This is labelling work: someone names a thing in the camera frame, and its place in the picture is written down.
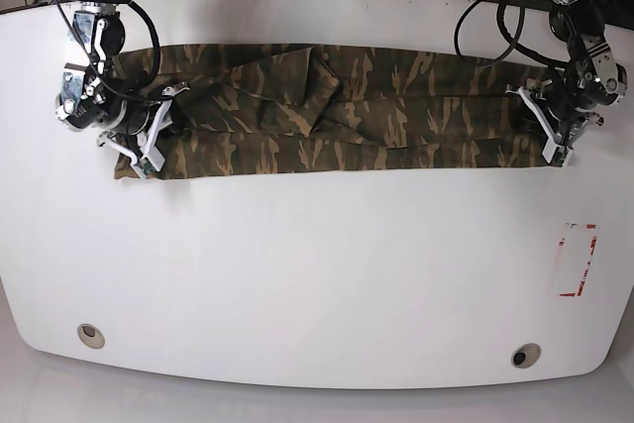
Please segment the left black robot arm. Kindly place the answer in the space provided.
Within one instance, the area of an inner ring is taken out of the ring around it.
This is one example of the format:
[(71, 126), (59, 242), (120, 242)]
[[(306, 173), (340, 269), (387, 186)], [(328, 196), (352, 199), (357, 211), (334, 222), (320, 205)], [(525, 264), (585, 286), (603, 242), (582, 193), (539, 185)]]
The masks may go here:
[(515, 89), (535, 115), (546, 137), (542, 150), (550, 165), (563, 166), (573, 152), (573, 144), (589, 126), (600, 126), (597, 106), (619, 102), (627, 91), (627, 72), (615, 60), (604, 32), (605, 22), (597, 0), (548, 0), (549, 26), (565, 43), (569, 60), (548, 58), (522, 46), (517, 35), (504, 24), (509, 0), (499, 0), (496, 23), (509, 45), (523, 55), (547, 66), (544, 79), (528, 79)]

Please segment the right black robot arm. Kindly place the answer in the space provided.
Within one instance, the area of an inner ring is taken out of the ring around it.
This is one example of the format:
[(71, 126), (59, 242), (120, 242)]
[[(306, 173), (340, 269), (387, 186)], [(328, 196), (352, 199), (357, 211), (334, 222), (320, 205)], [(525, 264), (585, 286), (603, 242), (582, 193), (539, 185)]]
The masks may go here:
[[(165, 157), (159, 134), (172, 124), (173, 99), (188, 90), (184, 82), (144, 94), (159, 74), (159, 36), (147, 12), (134, 0), (75, 0), (79, 8), (65, 22), (76, 52), (64, 66), (55, 115), (70, 130), (100, 129), (100, 147), (107, 146), (130, 162), (140, 178), (159, 173)], [(149, 70), (130, 79), (114, 74), (114, 59), (122, 51), (126, 31), (119, 6), (132, 8), (148, 27), (152, 48)]]

